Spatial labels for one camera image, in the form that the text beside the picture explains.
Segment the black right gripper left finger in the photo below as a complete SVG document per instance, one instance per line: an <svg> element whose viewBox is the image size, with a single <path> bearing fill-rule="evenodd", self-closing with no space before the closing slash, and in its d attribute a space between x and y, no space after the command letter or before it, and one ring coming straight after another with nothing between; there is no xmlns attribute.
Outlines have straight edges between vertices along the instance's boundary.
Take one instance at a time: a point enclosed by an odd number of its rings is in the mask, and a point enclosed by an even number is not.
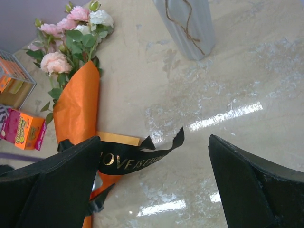
<svg viewBox="0 0 304 228"><path fill-rule="evenodd" d="M97 173L100 138L0 175L2 228L80 228Z"/></svg>

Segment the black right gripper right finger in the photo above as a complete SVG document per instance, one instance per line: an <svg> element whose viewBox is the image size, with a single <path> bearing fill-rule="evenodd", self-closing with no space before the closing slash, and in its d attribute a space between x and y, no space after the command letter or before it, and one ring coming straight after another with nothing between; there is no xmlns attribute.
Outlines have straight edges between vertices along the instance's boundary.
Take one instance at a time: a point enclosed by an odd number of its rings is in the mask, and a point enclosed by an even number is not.
<svg viewBox="0 0 304 228"><path fill-rule="evenodd" d="M209 137L209 157L229 228L302 228L304 174Z"/></svg>

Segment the orange wrapping paper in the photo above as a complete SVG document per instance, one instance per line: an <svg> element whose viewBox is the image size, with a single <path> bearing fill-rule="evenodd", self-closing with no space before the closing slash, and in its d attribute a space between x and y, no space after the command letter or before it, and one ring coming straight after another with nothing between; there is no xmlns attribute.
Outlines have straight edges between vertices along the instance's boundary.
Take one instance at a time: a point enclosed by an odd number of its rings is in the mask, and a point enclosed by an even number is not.
<svg viewBox="0 0 304 228"><path fill-rule="evenodd" d="M54 108L55 130L67 130L81 136L92 133L104 142L139 146L138 138L96 130L99 80L99 71L91 61L72 76ZM93 226L93 214L84 218L83 228Z"/></svg>

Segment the black printed ribbon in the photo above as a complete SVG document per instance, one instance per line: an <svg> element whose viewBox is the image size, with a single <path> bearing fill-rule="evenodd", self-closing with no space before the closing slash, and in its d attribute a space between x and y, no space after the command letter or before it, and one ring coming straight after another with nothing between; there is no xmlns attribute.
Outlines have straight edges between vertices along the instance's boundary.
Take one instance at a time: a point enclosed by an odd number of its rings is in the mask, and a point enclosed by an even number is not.
<svg viewBox="0 0 304 228"><path fill-rule="evenodd" d="M109 191L121 175L139 171L182 146L184 130L180 129L167 150L156 150L150 137L139 146L104 142L92 133L81 136L67 130L56 131L58 152L67 156L64 180L70 181L63 196L65 210L82 217L103 209Z"/></svg>

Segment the white rose stem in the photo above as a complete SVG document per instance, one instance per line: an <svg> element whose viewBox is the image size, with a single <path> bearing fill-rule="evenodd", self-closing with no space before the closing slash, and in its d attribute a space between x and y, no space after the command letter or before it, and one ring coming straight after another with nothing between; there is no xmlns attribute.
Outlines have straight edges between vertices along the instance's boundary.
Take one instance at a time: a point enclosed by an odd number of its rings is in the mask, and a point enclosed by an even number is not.
<svg viewBox="0 0 304 228"><path fill-rule="evenodd" d="M95 41L91 47L84 46L86 60L93 57L97 46L114 30L113 18L100 8L100 2L92 0L88 7L73 6L68 14L68 17L77 23L75 30L81 32L85 38L93 38Z"/></svg>

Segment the pink flower bunch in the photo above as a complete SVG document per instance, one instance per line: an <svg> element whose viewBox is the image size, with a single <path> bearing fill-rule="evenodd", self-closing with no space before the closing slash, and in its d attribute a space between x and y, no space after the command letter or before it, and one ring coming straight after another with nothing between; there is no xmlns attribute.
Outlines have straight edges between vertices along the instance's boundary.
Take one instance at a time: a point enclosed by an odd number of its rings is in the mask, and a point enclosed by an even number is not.
<svg viewBox="0 0 304 228"><path fill-rule="evenodd" d="M33 58L34 64L50 80L51 90L48 94L52 100L41 108L41 112L48 112L47 123L53 120L53 109L72 76L89 61L96 68L99 67L95 53L91 59L84 59L84 46L91 47L95 41L75 30L77 23L68 17L73 6L76 5L72 2L65 6L67 16L56 24L36 19L37 39L25 49L26 54Z"/></svg>

